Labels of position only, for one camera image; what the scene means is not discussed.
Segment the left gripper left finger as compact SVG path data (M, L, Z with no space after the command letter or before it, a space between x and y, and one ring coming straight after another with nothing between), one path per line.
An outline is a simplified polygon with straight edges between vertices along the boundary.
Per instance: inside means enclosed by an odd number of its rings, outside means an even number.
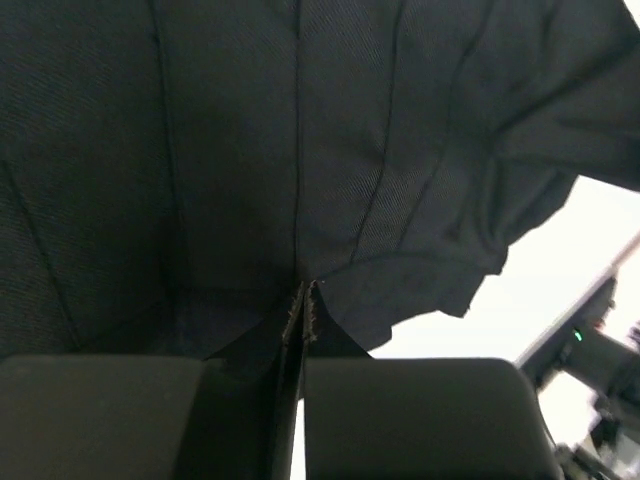
M304 295L212 358L14 356L1 364L5 479L285 479Z

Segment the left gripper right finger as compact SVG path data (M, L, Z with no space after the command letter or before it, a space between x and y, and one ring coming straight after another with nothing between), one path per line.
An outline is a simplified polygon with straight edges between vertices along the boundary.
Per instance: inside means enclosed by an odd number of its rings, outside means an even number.
M304 423L311 479L551 479L528 379L497 358L376 360L305 295Z

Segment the black skirt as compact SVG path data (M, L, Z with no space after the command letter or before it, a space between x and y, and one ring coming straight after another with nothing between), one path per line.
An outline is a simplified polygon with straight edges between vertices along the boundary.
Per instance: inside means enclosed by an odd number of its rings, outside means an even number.
M1 353L205 358L303 284L371 349L581 175L639 186L621 1L5 1Z

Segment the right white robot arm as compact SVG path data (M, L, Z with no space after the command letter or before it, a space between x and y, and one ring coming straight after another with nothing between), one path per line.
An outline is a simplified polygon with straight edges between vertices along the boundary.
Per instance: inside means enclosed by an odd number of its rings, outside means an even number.
M598 279L517 361L538 392L564 372L595 393L584 440L551 441L565 479L639 477L639 353L599 329L616 286L614 274Z

